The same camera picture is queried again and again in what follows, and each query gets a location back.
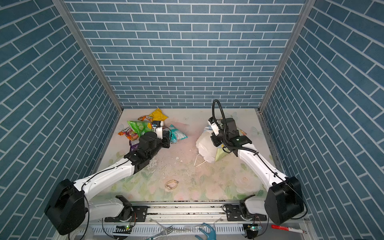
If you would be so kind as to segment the purple snack packet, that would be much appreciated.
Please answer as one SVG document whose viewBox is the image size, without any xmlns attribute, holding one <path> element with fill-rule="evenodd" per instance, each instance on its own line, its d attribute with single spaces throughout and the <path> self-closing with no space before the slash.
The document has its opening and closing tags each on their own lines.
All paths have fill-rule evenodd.
<svg viewBox="0 0 384 240">
<path fill-rule="evenodd" d="M 139 147 L 139 139 L 136 139 L 134 141 L 130 141 L 130 152 L 135 151 Z"/>
</svg>

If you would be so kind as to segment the green snack packet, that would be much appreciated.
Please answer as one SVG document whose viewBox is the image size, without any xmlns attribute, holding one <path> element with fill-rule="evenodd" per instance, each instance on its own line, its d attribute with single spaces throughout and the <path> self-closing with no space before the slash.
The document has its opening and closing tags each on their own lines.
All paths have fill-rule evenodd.
<svg viewBox="0 0 384 240">
<path fill-rule="evenodd" d="M 127 121 L 129 127 L 138 134 L 139 137 L 143 136 L 147 132 L 152 132 L 152 124 L 144 121 Z"/>
</svg>

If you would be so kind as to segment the orange snack packet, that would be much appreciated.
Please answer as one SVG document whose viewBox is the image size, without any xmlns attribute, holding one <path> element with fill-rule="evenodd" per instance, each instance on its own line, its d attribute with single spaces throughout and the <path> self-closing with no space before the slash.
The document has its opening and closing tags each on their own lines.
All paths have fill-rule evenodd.
<svg viewBox="0 0 384 240">
<path fill-rule="evenodd" d="M 153 122 L 153 117 L 151 117 L 151 116 L 141 116 L 141 117 L 138 118 L 138 121 L 152 123 Z"/>
</svg>

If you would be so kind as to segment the teal snack packet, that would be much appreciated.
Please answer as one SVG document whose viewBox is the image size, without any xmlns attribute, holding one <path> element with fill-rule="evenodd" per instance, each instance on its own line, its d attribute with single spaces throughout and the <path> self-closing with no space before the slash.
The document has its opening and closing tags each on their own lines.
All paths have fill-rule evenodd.
<svg viewBox="0 0 384 240">
<path fill-rule="evenodd" d="M 187 139 L 188 136 L 177 129 L 174 125 L 170 125 L 169 129 L 171 131 L 171 143 L 176 144 L 177 142 Z"/>
</svg>

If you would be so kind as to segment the yellow snack packet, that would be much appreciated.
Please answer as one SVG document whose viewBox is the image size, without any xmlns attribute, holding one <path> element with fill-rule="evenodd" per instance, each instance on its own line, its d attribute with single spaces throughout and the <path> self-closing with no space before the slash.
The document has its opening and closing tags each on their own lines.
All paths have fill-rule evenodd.
<svg viewBox="0 0 384 240">
<path fill-rule="evenodd" d="M 149 114 L 149 116 L 152 118 L 152 121 L 165 121 L 168 118 L 159 108 Z"/>
</svg>

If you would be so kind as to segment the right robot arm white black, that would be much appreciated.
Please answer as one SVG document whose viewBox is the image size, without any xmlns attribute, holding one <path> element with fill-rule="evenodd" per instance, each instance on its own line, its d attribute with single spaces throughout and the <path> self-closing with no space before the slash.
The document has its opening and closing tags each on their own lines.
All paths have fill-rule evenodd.
<svg viewBox="0 0 384 240">
<path fill-rule="evenodd" d="M 270 164 L 247 136 L 240 135 L 234 119 L 227 118 L 218 122 L 211 117 L 208 123 L 213 130 L 213 144 L 216 147 L 223 144 L 240 158 L 266 187 L 267 196 L 264 201 L 256 196 L 241 200 L 240 207 L 244 218 L 263 215 L 280 225 L 290 219 L 296 219 L 297 215 L 306 210 L 300 181 L 295 177 L 287 177 Z"/>
</svg>

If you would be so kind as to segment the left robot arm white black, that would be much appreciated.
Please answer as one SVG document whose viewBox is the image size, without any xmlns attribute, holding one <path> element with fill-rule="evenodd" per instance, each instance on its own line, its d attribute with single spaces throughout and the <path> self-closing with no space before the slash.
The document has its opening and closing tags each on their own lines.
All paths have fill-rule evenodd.
<svg viewBox="0 0 384 240">
<path fill-rule="evenodd" d="M 76 181 L 65 179 L 59 182 L 45 208 L 57 232 L 68 235 L 89 221 L 110 218 L 118 222 L 129 222 L 135 216 L 132 204 L 122 195 L 111 200 L 93 202 L 98 193 L 130 177 L 145 168 L 160 149 L 171 144 L 170 131 L 147 132 L 139 138 L 137 149 L 130 151 L 115 164 L 104 170 Z"/>
</svg>

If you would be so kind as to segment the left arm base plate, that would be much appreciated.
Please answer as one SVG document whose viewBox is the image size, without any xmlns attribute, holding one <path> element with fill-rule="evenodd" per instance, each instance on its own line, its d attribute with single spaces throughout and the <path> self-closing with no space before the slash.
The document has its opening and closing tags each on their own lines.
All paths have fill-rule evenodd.
<svg viewBox="0 0 384 240">
<path fill-rule="evenodd" d="M 107 223 L 145 222 L 148 208 L 148 206 L 132 206 L 130 208 L 125 207 L 117 217 L 107 217 L 104 220 Z"/>
</svg>

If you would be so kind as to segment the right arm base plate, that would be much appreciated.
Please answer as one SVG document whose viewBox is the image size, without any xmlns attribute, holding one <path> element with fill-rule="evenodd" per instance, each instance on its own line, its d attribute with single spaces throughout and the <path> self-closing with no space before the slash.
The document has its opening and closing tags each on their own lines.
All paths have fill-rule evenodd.
<svg viewBox="0 0 384 240">
<path fill-rule="evenodd" d="M 224 204 L 222 210 L 225 212 L 227 221 L 266 221 L 267 216 L 263 214 L 251 214 L 243 205 Z"/>
</svg>

